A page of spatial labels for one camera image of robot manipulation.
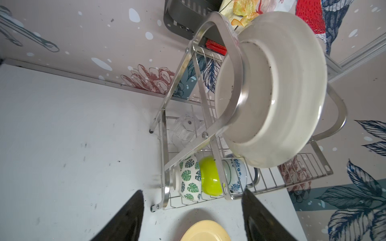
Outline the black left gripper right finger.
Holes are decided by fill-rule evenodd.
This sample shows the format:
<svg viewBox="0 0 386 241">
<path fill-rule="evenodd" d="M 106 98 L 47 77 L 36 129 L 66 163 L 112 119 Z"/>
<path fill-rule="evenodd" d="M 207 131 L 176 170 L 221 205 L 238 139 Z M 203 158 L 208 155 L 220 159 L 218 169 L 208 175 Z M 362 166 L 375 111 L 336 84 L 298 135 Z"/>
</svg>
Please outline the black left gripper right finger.
<svg viewBox="0 0 386 241">
<path fill-rule="evenodd" d="M 248 241 L 295 240 L 250 190 L 243 191 L 241 204 Z"/>
</svg>

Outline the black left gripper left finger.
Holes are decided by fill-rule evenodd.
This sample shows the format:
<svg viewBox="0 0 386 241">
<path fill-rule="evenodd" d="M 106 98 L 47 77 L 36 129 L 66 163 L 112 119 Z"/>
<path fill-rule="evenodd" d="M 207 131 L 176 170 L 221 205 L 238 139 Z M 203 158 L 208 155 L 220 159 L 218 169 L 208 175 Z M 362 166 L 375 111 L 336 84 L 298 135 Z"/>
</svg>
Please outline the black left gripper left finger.
<svg viewBox="0 0 386 241">
<path fill-rule="evenodd" d="M 92 241 L 138 241 L 144 215 L 144 197 L 138 190 Z"/>
</svg>

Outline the yellow plate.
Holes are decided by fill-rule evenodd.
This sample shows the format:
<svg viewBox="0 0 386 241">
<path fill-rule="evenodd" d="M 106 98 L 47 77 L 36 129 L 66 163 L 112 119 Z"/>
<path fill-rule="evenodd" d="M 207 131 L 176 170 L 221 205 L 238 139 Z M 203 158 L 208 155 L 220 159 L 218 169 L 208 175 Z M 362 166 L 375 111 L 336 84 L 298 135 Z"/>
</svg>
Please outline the yellow plate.
<svg viewBox="0 0 386 241">
<path fill-rule="evenodd" d="M 226 230 L 215 221 L 205 220 L 192 225 L 181 241 L 231 241 Z"/>
</svg>

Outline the white floral plate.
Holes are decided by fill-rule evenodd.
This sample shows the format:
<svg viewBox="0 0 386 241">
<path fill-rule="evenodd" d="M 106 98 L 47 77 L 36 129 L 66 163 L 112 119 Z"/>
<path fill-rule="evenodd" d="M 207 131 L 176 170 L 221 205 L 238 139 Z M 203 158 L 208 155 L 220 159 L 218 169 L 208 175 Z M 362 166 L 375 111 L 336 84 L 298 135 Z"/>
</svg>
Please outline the white floral plate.
<svg viewBox="0 0 386 241">
<path fill-rule="evenodd" d="M 327 89 L 325 55 L 308 24 L 288 12 L 258 16 L 238 38 L 248 97 L 223 137 L 250 166 L 276 167 L 295 157 L 317 126 Z"/>
</svg>

